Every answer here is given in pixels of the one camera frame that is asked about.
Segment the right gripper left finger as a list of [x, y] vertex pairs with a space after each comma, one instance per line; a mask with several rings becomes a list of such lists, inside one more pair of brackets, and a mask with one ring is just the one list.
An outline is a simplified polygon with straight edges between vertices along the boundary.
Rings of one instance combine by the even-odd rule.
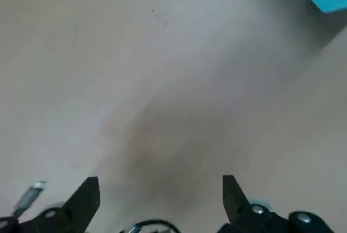
[[1, 217], [1, 232], [85, 232], [100, 206], [99, 178], [88, 177], [61, 206], [43, 210], [31, 220], [19, 218], [32, 206], [45, 189], [37, 181], [19, 199], [8, 217]]

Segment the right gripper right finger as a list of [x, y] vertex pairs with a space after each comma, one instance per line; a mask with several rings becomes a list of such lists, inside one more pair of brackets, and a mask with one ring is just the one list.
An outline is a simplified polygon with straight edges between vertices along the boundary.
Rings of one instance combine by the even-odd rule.
[[232, 175], [222, 177], [222, 197], [229, 223], [219, 232], [240, 233], [333, 233], [319, 216], [307, 211], [291, 212], [287, 218], [261, 204], [249, 202]]

